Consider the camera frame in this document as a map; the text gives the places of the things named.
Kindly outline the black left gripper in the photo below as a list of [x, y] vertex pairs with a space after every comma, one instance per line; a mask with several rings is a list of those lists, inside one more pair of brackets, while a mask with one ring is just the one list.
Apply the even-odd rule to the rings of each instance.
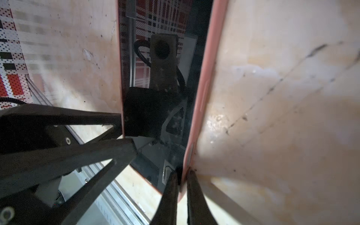
[[[1, 224], [76, 224], [136, 156], [130, 139], [2, 155]], [[61, 176], [104, 160], [107, 166], [65, 202], [59, 191]]]

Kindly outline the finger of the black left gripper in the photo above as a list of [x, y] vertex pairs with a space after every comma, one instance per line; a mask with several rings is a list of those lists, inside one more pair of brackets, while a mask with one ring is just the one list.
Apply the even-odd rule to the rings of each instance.
[[119, 113], [24, 104], [1, 111], [1, 154], [64, 146], [66, 138], [61, 137], [55, 127], [69, 125], [111, 126], [93, 142], [116, 139], [122, 135], [122, 116]]

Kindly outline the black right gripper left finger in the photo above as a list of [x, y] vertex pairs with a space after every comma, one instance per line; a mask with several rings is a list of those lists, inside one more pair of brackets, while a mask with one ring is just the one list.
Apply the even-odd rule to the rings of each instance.
[[178, 174], [172, 172], [150, 225], [176, 225], [178, 194]]

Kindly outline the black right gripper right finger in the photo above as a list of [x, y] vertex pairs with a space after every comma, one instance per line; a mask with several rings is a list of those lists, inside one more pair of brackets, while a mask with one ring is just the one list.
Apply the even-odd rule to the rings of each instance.
[[188, 225], [217, 225], [205, 200], [195, 171], [187, 173], [187, 212]]

